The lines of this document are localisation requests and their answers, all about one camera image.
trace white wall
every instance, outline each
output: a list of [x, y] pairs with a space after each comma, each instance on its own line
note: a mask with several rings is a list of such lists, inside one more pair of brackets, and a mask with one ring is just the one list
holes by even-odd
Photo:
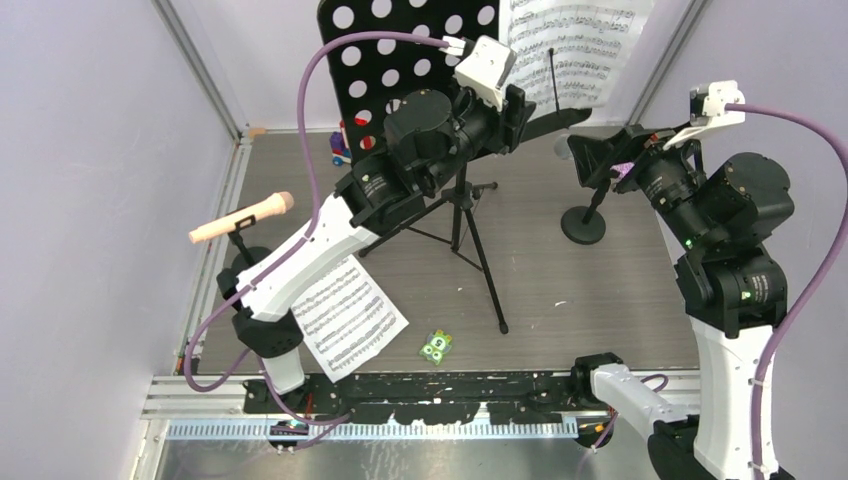
[[[677, 125], [689, 89], [735, 79], [747, 103], [815, 118], [848, 141], [844, 0], [713, 0], [663, 82], [642, 124]], [[794, 301], [833, 241], [845, 207], [845, 176], [824, 141], [781, 120], [748, 115], [704, 142], [708, 171], [736, 152], [780, 162], [792, 180], [795, 214], [766, 241]], [[667, 235], [672, 258], [682, 250]], [[775, 448], [799, 479], [845, 478], [848, 416], [848, 252], [807, 304], [780, 350], [774, 374]]]
[[0, 2], [0, 465], [115, 479], [231, 141], [148, 0]]
[[[172, 1], [237, 123], [296, 128], [300, 77], [323, 44], [316, 20], [319, 2]], [[589, 122], [621, 124], [630, 117], [688, 4], [689, 0], [654, 0], [653, 13], [618, 85]], [[339, 118], [329, 69], [322, 62], [310, 82], [306, 123], [310, 128], [332, 128]]]

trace microphone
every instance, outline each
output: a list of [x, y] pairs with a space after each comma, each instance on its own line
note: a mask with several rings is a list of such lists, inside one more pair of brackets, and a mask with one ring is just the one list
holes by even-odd
[[255, 203], [249, 207], [236, 210], [235, 212], [213, 220], [206, 225], [201, 225], [188, 234], [191, 243], [198, 243], [210, 238], [215, 238], [218, 235], [232, 232], [241, 223], [250, 217], [254, 217], [256, 221], [272, 215], [281, 215], [286, 213], [294, 206], [294, 197], [289, 192], [277, 192], [270, 197]]

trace sheet music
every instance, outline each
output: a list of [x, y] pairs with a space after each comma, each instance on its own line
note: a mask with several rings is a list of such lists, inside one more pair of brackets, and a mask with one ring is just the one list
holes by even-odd
[[600, 107], [653, 9], [653, 0], [501, 0], [500, 41], [518, 54], [506, 83], [536, 102], [534, 118], [560, 108]]
[[353, 255], [309, 287], [292, 312], [332, 382], [375, 357], [409, 325]]

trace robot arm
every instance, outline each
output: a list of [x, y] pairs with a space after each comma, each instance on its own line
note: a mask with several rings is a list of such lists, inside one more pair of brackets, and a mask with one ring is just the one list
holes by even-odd
[[[716, 82], [694, 89], [690, 99], [690, 124], [625, 128], [601, 145], [612, 154], [599, 170], [623, 172], [614, 191], [642, 190], [686, 250], [674, 268], [698, 346], [700, 416], [676, 411], [634, 382], [614, 355], [578, 359], [573, 374], [591, 391], [590, 398], [608, 403], [636, 427], [663, 480], [747, 480], [754, 478], [754, 468], [766, 478], [792, 478], [774, 454], [769, 388], [762, 412], [763, 465], [751, 465], [750, 442], [751, 379], [786, 315], [786, 278], [762, 242], [794, 211], [789, 177], [773, 160], [741, 153], [707, 179], [697, 138], [744, 121], [744, 114], [724, 109], [727, 103], [743, 103], [744, 96], [736, 82]], [[589, 159], [578, 157], [587, 150], [575, 147], [589, 140], [568, 141], [576, 162], [585, 164]], [[693, 155], [694, 168], [688, 162]]]
[[304, 381], [296, 350], [303, 335], [291, 311], [297, 298], [343, 258], [424, 210], [424, 197], [434, 197], [469, 161], [518, 147], [535, 104], [513, 85], [501, 88], [515, 53], [488, 37], [446, 40], [447, 53], [464, 57], [453, 91], [410, 93], [385, 120], [386, 147], [353, 163], [321, 206], [314, 233], [261, 282], [253, 283], [305, 238], [306, 225], [258, 263], [234, 262], [218, 276], [225, 297], [251, 288], [233, 305], [233, 326], [263, 358], [278, 393]]

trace musical staff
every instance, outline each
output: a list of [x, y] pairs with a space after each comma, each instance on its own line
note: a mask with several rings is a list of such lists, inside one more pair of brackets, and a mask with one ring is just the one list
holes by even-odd
[[[603, 105], [653, 7], [652, 0], [510, 0], [505, 39], [517, 54], [507, 78], [553, 111]], [[553, 49], [553, 59], [549, 51]], [[553, 76], [551, 64], [554, 65]]]

